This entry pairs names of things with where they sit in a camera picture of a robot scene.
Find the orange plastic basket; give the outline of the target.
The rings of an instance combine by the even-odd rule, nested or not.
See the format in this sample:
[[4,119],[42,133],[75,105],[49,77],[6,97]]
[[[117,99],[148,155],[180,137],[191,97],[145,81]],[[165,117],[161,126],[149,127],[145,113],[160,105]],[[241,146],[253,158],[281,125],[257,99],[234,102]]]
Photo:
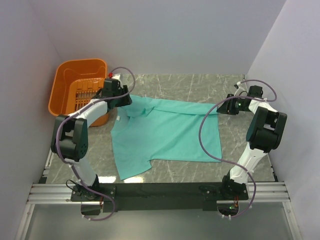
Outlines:
[[56,70],[48,110],[53,116],[69,115],[84,107],[104,85],[107,63],[99,58],[76,59]]

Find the teal t shirt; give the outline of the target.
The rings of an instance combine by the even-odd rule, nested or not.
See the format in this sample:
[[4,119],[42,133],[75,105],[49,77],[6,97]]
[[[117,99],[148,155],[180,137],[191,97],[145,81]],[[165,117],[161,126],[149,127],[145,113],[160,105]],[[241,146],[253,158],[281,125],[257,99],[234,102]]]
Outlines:
[[111,130],[121,180],[151,169],[151,160],[217,162],[222,158],[218,113],[211,103],[131,96]]

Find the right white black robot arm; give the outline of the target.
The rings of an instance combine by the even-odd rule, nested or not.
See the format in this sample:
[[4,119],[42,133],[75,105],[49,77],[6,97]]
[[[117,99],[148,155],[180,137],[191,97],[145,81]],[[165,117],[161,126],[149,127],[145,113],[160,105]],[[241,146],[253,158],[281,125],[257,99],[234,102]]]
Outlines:
[[225,115],[237,115],[239,112],[253,113],[253,119],[246,133],[246,147],[237,164],[222,178],[219,193],[222,198],[230,200],[239,197],[247,190],[248,178],[258,162],[270,151],[280,145],[287,114],[271,107],[263,99],[263,88],[253,85],[246,96],[228,94],[227,100],[217,109]]

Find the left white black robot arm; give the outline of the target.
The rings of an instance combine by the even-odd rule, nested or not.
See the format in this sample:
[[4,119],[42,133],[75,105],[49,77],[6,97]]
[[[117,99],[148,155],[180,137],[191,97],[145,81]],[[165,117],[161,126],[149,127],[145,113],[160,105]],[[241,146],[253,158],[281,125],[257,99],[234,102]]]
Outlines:
[[80,185],[84,186],[82,195],[88,201],[100,195],[97,174],[86,159],[89,137],[88,128],[100,117],[117,107],[132,103],[130,90],[120,80],[107,78],[103,87],[83,107],[69,115],[58,115],[54,122],[51,151],[75,174]]

